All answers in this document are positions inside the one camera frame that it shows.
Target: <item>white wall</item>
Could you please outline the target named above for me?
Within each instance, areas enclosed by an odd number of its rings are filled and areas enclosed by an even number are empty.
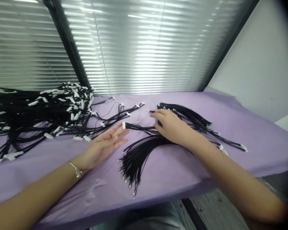
[[[259,1],[205,91],[272,122],[288,115],[288,21],[277,1]]]

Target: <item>hand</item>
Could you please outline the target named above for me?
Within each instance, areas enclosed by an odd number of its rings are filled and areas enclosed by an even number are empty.
[[[123,137],[129,133],[128,129],[119,129],[122,123],[119,123],[111,129],[99,134],[90,144],[88,149],[76,156],[71,162],[79,170],[88,170],[94,168],[98,163],[105,160],[114,149],[128,140],[123,140]]]
[[[162,136],[187,149],[190,148],[198,134],[170,110],[159,109],[150,116],[161,122],[162,126],[159,124],[154,124],[154,126]]]

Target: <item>table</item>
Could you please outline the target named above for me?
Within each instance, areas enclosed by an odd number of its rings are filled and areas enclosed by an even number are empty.
[[[254,176],[288,170],[288,132],[248,111],[233,97],[212,92],[187,92],[115,98],[93,106],[92,110],[102,116],[116,102],[124,103],[125,108],[145,102],[144,107],[124,119],[145,127],[155,122],[154,118],[149,117],[148,110],[155,110],[157,103],[180,104],[212,122],[212,129],[223,137],[245,145],[249,152],[223,144],[229,157]],[[117,113],[116,105],[106,117]],[[95,118],[92,118],[89,126],[94,127],[95,123]],[[143,132],[131,130],[127,135],[129,142],[88,172],[49,210],[35,229],[83,230],[128,209],[200,195],[216,187],[207,171],[190,152],[169,145],[158,147],[150,154],[134,197],[133,188],[128,187],[119,173],[120,164],[117,160],[122,156],[124,148],[145,136]],[[0,137],[0,146],[5,139]],[[73,140],[72,136],[46,139],[22,157],[1,163],[0,203],[83,152],[89,144],[87,141]],[[97,182],[103,185],[96,187]]]

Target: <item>bracelet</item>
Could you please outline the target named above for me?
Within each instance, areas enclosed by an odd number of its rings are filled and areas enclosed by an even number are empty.
[[[71,163],[70,161],[69,161],[68,163],[70,163],[70,165],[75,168],[75,170],[76,170],[76,177],[77,177],[77,178],[81,177],[82,171],[81,171],[81,170],[78,170],[77,167],[74,166],[74,164]]]

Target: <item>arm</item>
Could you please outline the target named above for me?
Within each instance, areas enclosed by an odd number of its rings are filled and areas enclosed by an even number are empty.
[[[157,110],[151,117],[162,123],[156,129],[170,141],[191,151],[203,164],[224,194],[245,216],[262,223],[278,223],[287,207],[262,183],[191,129],[169,110]]]
[[[82,176],[128,141],[122,140],[128,130],[119,129],[121,125],[100,134],[84,153],[70,161],[83,171]],[[76,177],[75,168],[67,162],[3,202],[0,204],[0,230],[30,229],[81,177]]]

